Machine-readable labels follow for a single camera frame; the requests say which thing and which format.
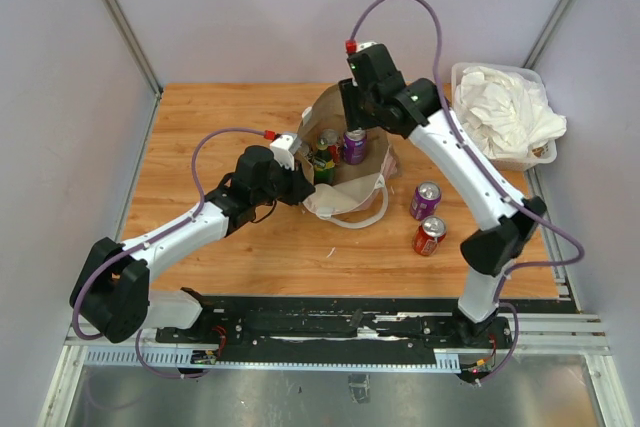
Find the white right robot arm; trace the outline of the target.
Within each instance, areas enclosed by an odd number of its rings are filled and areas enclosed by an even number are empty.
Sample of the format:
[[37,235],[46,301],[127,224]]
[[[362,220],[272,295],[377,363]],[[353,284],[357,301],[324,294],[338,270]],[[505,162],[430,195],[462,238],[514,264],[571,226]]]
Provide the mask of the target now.
[[453,312],[453,334],[466,347],[486,339],[498,312],[497,294],[546,212],[482,157],[453,116],[439,84],[406,83],[383,44],[346,43],[351,76],[339,82],[349,129],[381,128],[409,140],[445,175],[477,229],[460,250],[469,273]]

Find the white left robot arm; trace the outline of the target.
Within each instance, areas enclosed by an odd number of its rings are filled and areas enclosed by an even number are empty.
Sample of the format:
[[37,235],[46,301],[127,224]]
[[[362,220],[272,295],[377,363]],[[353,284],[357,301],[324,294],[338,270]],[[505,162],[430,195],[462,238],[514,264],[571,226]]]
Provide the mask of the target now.
[[97,241],[70,297],[76,335],[120,343],[141,329],[177,328],[192,342],[207,340],[214,318],[196,293],[154,291],[151,285],[200,248],[256,222],[257,208],[298,205],[314,193],[295,151],[291,135],[267,147],[250,146],[234,172],[186,213],[123,243]]

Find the purple Fanta can front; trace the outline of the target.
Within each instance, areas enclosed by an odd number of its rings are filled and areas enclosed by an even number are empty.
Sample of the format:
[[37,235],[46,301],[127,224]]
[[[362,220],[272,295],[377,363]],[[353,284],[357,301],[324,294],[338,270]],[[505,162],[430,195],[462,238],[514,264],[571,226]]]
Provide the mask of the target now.
[[366,156],[367,132],[363,129],[343,134],[343,159],[348,165],[358,165]]

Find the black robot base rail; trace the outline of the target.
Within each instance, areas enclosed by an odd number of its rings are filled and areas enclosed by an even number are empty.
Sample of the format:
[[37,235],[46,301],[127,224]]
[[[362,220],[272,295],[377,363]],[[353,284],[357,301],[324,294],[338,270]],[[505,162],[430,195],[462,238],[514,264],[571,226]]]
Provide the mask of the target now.
[[512,347],[515,329],[493,314],[474,327],[450,301],[395,298],[200,296],[187,328],[160,327],[158,343],[215,345],[228,362],[313,367],[417,367],[439,349],[471,357]]

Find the purple fanta can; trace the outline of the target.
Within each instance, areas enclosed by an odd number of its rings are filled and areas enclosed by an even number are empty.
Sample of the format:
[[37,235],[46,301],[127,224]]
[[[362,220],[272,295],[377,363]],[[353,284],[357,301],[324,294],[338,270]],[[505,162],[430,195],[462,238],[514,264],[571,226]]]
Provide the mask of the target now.
[[439,185],[432,181],[420,183],[414,190],[409,212],[418,221],[435,213],[442,199]]
[[348,165],[358,165],[366,156],[367,132],[363,129],[343,134],[343,159]]

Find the burlap canvas tote bag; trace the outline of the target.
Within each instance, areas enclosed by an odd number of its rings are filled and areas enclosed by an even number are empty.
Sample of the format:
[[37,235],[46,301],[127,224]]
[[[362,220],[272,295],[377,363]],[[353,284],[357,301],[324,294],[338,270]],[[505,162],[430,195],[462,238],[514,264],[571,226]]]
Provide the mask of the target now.
[[[301,162],[309,181],[314,179],[312,152],[320,134],[327,129],[339,135],[346,131],[341,94],[336,84],[328,87],[305,109],[297,129],[301,146],[295,158]],[[336,166],[333,183],[316,186],[315,192],[303,201],[303,206],[319,219],[340,227],[366,228],[384,217],[389,204],[388,180],[396,175],[398,168],[399,161],[387,133],[381,128],[368,129],[363,161],[357,165],[341,161]],[[377,197],[382,198],[382,204],[372,216],[359,222],[339,218],[368,209]]]

